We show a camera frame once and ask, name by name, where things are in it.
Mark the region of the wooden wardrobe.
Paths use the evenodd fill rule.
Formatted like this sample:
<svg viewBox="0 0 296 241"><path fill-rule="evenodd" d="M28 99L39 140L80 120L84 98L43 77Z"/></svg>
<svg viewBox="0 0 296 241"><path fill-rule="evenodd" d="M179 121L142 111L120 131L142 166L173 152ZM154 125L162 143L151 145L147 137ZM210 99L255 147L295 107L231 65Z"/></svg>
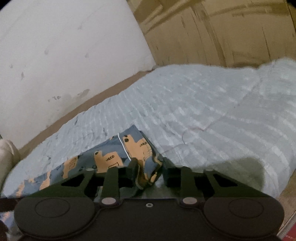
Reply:
<svg viewBox="0 0 296 241"><path fill-rule="evenodd" d="M128 1L157 65L256 67L295 58L286 1Z"/></svg>

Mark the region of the light blue quilted bedspread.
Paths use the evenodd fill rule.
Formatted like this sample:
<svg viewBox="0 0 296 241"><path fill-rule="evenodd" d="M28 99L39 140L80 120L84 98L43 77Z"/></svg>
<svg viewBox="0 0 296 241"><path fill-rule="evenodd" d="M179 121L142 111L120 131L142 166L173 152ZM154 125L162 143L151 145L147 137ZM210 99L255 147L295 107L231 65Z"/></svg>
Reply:
<svg viewBox="0 0 296 241"><path fill-rule="evenodd" d="M131 126L176 165L211 167L278 197L295 171L295 61L158 68L39 144L9 174L2 194L16 194Z"/></svg>

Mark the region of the cream rolled comforter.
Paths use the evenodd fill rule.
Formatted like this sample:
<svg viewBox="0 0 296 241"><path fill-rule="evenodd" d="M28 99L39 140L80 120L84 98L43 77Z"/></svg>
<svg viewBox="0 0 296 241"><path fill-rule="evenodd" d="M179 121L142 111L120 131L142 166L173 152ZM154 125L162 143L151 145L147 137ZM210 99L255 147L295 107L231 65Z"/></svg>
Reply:
<svg viewBox="0 0 296 241"><path fill-rule="evenodd" d="M20 161L21 156L13 142L3 138L1 139L0 151L0 181L2 190L8 174Z"/></svg>

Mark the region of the brown bed frame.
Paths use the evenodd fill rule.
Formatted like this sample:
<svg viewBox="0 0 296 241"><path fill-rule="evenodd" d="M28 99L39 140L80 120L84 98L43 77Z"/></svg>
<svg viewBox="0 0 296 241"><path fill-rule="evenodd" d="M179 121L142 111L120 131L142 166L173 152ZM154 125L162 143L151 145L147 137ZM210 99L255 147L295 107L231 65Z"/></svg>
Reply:
<svg viewBox="0 0 296 241"><path fill-rule="evenodd" d="M119 93L121 93L123 90L127 89L129 86L131 86L133 83L138 81L140 78L144 77L148 73L151 73L150 71L140 71L136 73L135 75L123 80L122 82L119 82L118 84L108 88L107 90L104 90L102 93L99 93L95 95L94 97L90 98L89 100L82 103L80 106L73 109L71 112L67 113L66 115L62 116L59 120L55 121L50 126L47 126L45 130L40 132L36 137L34 137L31 141L29 141L26 145L24 145L20 150L20 156L21 160L27 157L34 148L36 148L39 144L41 144L46 138L50 137L54 133L56 133L62 125L67 123L69 120L74 118L76 115L83 111L87 111L89 108L91 108L94 105L99 104L100 102L103 102L105 99L115 96Z"/></svg>

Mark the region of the blue patterned pants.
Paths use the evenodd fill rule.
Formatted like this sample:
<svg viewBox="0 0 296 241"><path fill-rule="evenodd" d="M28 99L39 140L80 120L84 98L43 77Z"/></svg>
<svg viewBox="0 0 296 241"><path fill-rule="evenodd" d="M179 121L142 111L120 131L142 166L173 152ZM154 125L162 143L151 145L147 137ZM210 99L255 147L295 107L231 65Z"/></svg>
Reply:
<svg viewBox="0 0 296 241"><path fill-rule="evenodd" d="M139 165L135 181L137 188L145 189L153 185L160 176L163 156L135 125L72 157L46 174L23 181L14 196L35 193L81 171L95 170L96 173L105 173L112 167L128 166L133 159L136 159Z"/></svg>

